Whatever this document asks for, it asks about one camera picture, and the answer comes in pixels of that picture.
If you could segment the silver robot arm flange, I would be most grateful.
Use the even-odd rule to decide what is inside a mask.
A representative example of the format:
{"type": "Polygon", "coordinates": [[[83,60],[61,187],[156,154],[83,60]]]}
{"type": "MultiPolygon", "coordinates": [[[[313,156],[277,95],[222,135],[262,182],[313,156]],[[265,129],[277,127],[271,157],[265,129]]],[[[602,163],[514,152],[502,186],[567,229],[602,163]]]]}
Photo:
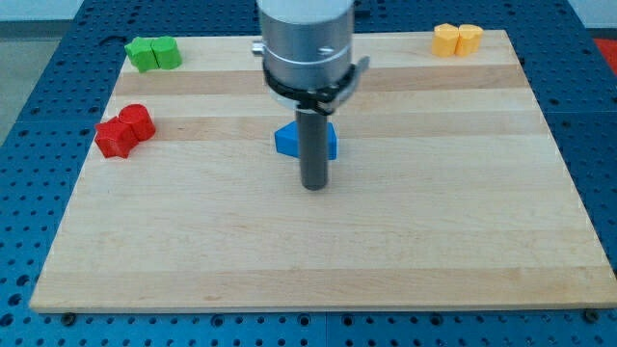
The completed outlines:
{"type": "Polygon", "coordinates": [[[257,0],[264,79],[274,98],[297,112],[329,116],[368,70],[352,62],[353,0],[257,0]]]}

